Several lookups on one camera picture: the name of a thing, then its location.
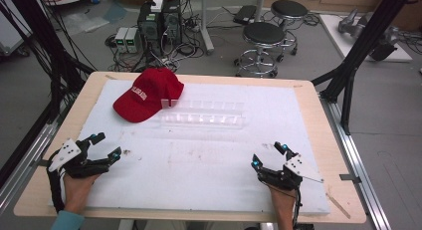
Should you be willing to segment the red baseball cap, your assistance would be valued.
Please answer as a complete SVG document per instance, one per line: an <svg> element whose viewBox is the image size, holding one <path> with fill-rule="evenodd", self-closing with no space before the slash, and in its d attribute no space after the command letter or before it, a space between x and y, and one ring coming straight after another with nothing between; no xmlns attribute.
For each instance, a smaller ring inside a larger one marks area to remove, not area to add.
<svg viewBox="0 0 422 230"><path fill-rule="evenodd" d="M162 101L176 101L184 90L176 75L167 68L148 68L112 105L129 122L145 121L162 110Z"/></svg>

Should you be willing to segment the flat black case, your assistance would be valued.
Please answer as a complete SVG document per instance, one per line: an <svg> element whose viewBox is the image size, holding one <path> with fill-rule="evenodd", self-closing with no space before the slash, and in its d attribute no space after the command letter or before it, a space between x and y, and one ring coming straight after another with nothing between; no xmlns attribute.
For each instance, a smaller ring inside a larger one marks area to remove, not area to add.
<svg viewBox="0 0 422 230"><path fill-rule="evenodd" d="M256 7L245 5L235 14L233 21L238 24L247 25L255 16Z"/></svg>

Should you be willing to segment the black computer tower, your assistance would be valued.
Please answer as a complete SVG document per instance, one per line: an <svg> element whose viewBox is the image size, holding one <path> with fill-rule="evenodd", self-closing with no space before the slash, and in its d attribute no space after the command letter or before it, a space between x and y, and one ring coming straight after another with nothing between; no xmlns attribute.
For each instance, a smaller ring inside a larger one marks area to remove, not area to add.
<svg viewBox="0 0 422 230"><path fill-rule="evenodd" d="M156 56L161 56L162 14L160 12L152 12L151 8L154 6L155 3L152 1L146 1L142 4L137 18L137 26L143 49L152 51Z"/></svg>
<svg viewBox="0 0 422 230"><path fill-rule="evenodd" d="M181 0L165 0L162 15L167 40L175 45L181 44Z"/></svg>

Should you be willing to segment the white platform board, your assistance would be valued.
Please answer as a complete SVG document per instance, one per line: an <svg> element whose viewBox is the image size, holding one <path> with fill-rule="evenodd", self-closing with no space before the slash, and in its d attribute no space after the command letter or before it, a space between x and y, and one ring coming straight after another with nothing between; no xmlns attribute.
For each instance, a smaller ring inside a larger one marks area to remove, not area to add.
<svg viewBox="0 0 422 230"><path fill-rule="evenodd" d="M319 16L325 30L330 34L331 40L344 58L351 50L355 40L349 34L341 34L337 31L337 26L342 16L328 14L320 14ZM384 62L409 63L412 61L412 58L398 44L395 44L394 47L396 50L384 59Z"/></svg>

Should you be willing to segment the small black round stool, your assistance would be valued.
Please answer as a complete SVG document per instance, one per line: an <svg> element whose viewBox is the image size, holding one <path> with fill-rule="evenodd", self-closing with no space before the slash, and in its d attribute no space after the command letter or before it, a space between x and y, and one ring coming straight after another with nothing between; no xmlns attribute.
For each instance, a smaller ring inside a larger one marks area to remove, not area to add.
<svg viewBox="0 0 422 230"><path fill-rule="evenodd" d="M271 5L271 12L279 19L279 27L285 34L283 48L292 47L291 54L295 55L298 50L298 38L288 29L288 26L296 21L302 21L309 14L309 10L296 1L278 0Z"/></svg>

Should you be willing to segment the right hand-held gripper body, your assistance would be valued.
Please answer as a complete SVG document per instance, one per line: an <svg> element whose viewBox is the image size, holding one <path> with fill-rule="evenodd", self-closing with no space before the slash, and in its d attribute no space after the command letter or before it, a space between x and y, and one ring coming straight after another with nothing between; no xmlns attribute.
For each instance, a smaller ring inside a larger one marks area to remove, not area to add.
<svg viewBox="0 0 422 230"><path fill-rule="evenodd" d="M317 169L301 154L295 154L286 160L281 170L273 170L264 166L258 160L258 179L282 190L299 189L303 179L323 183L323 178Z"/></svg>

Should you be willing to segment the person's left hand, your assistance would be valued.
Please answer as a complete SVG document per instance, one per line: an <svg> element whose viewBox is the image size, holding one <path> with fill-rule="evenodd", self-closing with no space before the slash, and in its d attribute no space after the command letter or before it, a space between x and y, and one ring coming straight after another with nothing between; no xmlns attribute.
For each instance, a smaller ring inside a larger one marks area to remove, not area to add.
<svg viewBox="0 0 422 230"><path fill-rule="evenodd" d="M82 214L86 208L89 194L99 175L86 178L73 178L69 174L64 176L65 210L75 214Z"/></svg>

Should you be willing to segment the grey metal table leg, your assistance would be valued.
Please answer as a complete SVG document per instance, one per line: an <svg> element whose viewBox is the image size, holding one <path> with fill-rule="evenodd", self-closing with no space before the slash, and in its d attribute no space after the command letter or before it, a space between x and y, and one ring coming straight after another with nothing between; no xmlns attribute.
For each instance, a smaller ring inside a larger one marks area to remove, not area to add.
<svg viewBox="0 0 422 230"><path fill-rule="evenodd" d="M211 55L214 52L214 45L207 29L207 0L201 0L201 26L200 33L205 45L205 53Z"/></svg>

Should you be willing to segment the clear acrylic rack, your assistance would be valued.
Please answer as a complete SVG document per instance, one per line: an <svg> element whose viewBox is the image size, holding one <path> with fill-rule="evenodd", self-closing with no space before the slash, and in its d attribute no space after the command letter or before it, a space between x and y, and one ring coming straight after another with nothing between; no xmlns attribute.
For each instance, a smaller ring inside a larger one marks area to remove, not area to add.
<svg viewBox="0 0 422 230"><path fill-rule="evenodd" d="M243 103L180 100L162 102L162 125L241 129L247 124Z"/></svg>

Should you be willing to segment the large black round stool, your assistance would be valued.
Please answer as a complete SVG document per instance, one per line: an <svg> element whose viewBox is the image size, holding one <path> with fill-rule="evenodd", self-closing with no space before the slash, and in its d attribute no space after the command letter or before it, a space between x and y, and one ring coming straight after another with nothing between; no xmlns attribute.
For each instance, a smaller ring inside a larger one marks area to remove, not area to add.
<svg viewBox="0 0 422 230"><path fill-rule="evenodd" d="M281 28L271 23L255 22L247 25L243 30L243 39L254 48L243 52L234 60L234 65L238 68L235 76L241 77L248 73L260 78L274 78L278 74L278 67L276 59L267 50L281 47L285 36Z"/></svg>

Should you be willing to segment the person's right hand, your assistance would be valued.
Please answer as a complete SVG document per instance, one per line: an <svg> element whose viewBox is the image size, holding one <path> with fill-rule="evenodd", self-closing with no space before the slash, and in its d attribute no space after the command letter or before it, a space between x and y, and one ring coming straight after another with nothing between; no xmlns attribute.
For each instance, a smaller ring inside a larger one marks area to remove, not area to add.
<svg viewBox="0 0 422 230"><path fill-rule="evenodd" d="M297 194L294 190L283 190L269 186L273 207L279 215L293 214Z"/></svg>

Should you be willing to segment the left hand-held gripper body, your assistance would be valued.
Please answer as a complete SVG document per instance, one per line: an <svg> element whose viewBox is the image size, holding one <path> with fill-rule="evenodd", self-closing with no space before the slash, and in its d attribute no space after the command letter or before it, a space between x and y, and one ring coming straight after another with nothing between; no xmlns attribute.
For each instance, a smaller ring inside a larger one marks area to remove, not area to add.
<svg viewBox="0 0 422 230"><path fill-rule="evenodd" d="M72 140L68 138L59 150L56 150L48 161L48 171L65 170L72 178L86 178L108 172L111 166L111 155L106 158L88 159L88 149L98 141L93 138Z"/></svg>

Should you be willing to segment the aluminium rail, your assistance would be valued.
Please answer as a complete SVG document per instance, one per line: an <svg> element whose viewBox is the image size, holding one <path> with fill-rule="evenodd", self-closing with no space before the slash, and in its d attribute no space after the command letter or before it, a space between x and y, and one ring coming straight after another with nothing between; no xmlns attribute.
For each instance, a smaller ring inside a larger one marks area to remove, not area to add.
<svg viewBox="0 0 422 230"><path fill-rule="evenodd" d="M340 124L341 110L338 104L319 99L337 139L340 152L348 169L348 174L359 176L361 182L353 184L363 205L364 213L369 218L374 230L391 230L384 209L371 183L364 163L350 134Z"/></svg>
<svg viewBox="0 0 422 230"><path fill-rule="evenodd" d="M56 122L31 129L0 170L0 216L39 165L57 130Z"/></svg>

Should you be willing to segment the black metal frame post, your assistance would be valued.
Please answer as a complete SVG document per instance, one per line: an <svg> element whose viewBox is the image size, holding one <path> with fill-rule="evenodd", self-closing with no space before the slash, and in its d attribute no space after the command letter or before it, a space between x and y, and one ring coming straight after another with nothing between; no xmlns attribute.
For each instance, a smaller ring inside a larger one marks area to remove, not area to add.
<svg viewBox="0 0 422 230"><path fill-rule="evenodd" d="M407 1L382 0L343 61L332 71L312 80L314 86L329 81L320 92L320 96L329 103L336 103L338 95L343 93L340 126L347 135L350 135L349 116L355 74Z"/></svg>

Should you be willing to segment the grey power supply unit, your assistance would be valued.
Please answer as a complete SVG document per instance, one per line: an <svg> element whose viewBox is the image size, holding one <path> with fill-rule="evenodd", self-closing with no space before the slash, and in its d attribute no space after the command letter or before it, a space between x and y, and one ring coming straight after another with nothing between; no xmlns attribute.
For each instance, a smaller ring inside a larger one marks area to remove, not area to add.
<svg viewBox="0 0 422 230"><path fill-rule="evenodd" d="M137 53L140 50L140 36L137 28L127 30L125 43L129 53Z"/></svg>
<svg viewBox="0 0 422 230"><path fill-rule="evenodd" d="M114 37L116 47L120 53L126 53L127 47L125 43L125 36L127 34L128 29L125 27L120 27Z"/></svg>

